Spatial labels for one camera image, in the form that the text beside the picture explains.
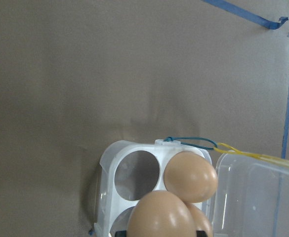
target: brown egg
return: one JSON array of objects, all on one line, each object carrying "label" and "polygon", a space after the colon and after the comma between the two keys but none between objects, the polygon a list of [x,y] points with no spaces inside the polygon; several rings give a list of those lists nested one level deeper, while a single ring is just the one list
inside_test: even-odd
[{"label": "brown egg", "polygon": [[213,237],[213,230],[206,215],[191,203],[186,203],[194,222],[196,231],[205,231],[208,237]]},{"label": "brown egg", "polygon": [[213,166],[200,155],[180,152],[166,165],[164,184],[185,202],[201,202],[215,193],[218,177]]},{"label": "brown egg", "polygon": [[196,228],[187,206],[177,196],[153,191],[133,209],[126,236],[196,237]]}]

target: egg holder cup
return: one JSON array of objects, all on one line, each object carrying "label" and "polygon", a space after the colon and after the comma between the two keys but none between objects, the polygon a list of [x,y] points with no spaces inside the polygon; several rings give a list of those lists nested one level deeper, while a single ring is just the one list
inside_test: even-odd
[{"label": "egg holder cup", "polygon": [[[165,167],[174,155],[184,151],[200,155],[211,163],[208,151],[182,145],[179,141],[111,144],[100,159],[102,174],[97,222],[94,223],[97,237],[113,237],[117,231],[126,230],[131,211],[139,200],[151,191],[166,190]],[[209,216],[210,199],[194,205]]]}]

